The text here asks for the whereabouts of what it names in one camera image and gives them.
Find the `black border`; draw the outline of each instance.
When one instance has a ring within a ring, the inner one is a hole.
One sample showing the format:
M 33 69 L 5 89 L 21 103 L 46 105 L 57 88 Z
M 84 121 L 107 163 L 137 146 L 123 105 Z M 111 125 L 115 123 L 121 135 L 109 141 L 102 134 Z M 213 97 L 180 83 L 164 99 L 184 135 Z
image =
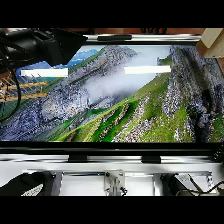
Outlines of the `black border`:
M 197 41 L 87 41 L 84 45 L 191 45 Z M 213 156 L 222 143 L 0 142 L 0 154 Z

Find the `tv screen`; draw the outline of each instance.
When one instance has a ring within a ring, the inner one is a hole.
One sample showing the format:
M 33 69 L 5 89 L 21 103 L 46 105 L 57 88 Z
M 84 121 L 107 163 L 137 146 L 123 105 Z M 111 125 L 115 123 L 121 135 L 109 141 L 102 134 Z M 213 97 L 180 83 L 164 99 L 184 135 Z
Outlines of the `tv screen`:
M 83 46 L 67 65 L 54 67 L 61 68 L 68 77 L 42 77 L 45 96 L 22 98 L 1 123 L 0 141 L 224 140 L 223 73 L 195 46 Z M 41 62 L 16 74 L 36 69 L 54 73 Z M 7 102 L 0 104 L 1 115 Z

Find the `mist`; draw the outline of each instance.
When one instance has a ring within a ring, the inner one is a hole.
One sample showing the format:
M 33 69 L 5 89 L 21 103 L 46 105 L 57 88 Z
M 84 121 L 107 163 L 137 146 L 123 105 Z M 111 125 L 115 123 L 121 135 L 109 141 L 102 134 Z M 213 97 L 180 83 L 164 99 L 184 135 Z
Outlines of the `mist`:
M 157 57 L 166 58 L 169 55 L 169 46 L 128 46 L 135 50 L 138 55 L 128 63 L 118 67 L 109 76 L 91 77 L 87 80 L 84 88 L 90 95 L 90 101 L 94 102 L 99 97 L 122 98 L 133 95 L 137 90 L 152 81 L 156 74 L 125 74 L 124 67 L 128 66 L 155 66 Z

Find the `silver bracket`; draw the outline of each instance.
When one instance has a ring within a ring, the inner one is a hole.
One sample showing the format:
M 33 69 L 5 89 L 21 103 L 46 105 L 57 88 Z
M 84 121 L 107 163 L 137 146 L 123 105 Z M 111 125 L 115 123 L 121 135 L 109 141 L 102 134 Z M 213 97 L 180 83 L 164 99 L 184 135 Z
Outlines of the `silver bracket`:
M 110 170 L 105 172 L 104 190 L 108 196 L 121 196 L 125 189 L 125 173 L 122 170 Z

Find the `television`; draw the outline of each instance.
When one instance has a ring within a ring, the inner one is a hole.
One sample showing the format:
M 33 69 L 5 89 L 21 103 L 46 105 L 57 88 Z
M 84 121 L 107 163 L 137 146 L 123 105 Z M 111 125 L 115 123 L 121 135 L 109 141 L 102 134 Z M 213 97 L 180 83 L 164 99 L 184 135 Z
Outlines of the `television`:
M 1 148 L 210 154 L 224 140 L 224 76 L 195 44 L 88 44 L 67 65 L 17 69 L 68 77 L 42 77 L 46 96 L 22 100 L 1 123 Z

